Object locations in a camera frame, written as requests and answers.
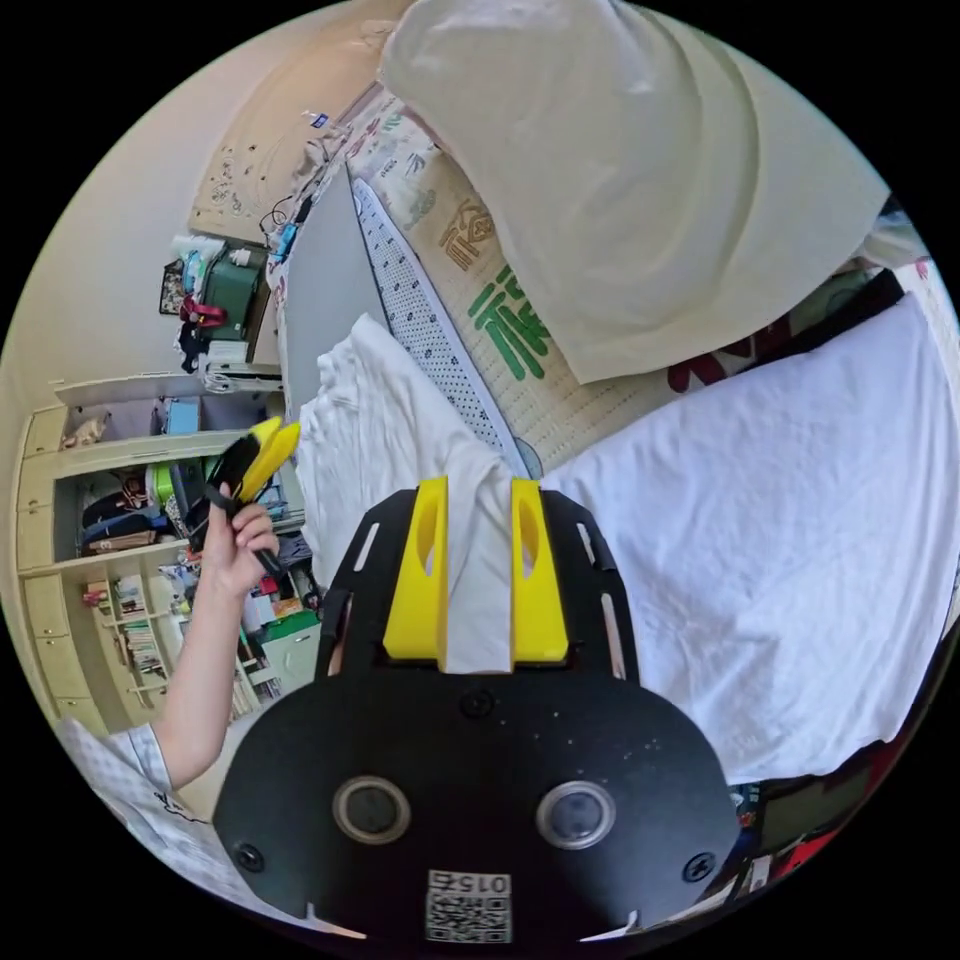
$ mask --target storage box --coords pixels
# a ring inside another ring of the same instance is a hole
[[[186,397],[170,401],[167,409],[167,435],[200,432],[200,398]]]
[[[257,267],[238,267],[221,257],[209,270],[203,291],[204,306],[219,307],[227,313],[227,322],[212,327],[211,340],[242,340],[247,326],[247,310],[260,289],[263,271]]]

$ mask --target cabinet drawer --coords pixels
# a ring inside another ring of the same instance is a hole
[[[67,614],[63,607],[63,588],[59,577],[24,580],[23,595],[27,601],[27,616],[35,637],[63,637],[70,633],[67,629]]]
[[[17,509],[49,507],[53,503],[53,472],[55,453],[38,453],[20,464],[20,489],[17,491]]]
[[[73,717],[94,736],[105,737],[107,728],[97,705],[89,697],[57,697],[57,712],[61,717]]]
[[[55,407],[53,410],[41,410],[35,413],[27,428],[27,442],[23,448],[24,457],[35,457],[39,453],[56,453],[60,449],[66,420],[66,407]]]
[[[31,507],[17,514],[17,569],[53,563],[53,507]]]
[[[46,637],[37,640],[37,656],[47,686],[55,697],[87,697],[90,689],[77,658],[72,637]]]
[[[267,662],[276,671],[284,694],[313,680],[320,647],[320,624],[263,645]]]

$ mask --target human arm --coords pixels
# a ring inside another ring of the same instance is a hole
[[[233,702],[243,599],[263,576],[254,553],[278,549],[262,506],[244,507],[229,521],[211,504],[193,618],[163,713],[152,725],[173,790],[195,780],[220,755]]]

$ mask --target white t-shirt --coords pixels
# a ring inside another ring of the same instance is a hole
[[[362,936],[322,920],[289,916],[254,896],[213,825],[194,816],[174,795],[149,724],[99,739],[67,719],[57,727],[57,735],[94,793],[154,856],[184,879],[273,920],[320,933]]]

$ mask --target green printed character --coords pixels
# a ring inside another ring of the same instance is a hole
[[[504,289],[497,291],[498,284]],[[491,300],[490,297],[495,292],[496,295]],[[508,296],[512,301],[521,302],[519,305],[508,303]],[[486,330],[517,380],[523,380],[527,370],[538,380],[543,379],[543,367],[533,354],[541,357],[547,355],[547,344],[544,341],[549,339],[550,334],[534,313],[509,266],[500,271],[496,283],[488,283],[484,287],[467,314],[477,330]]]

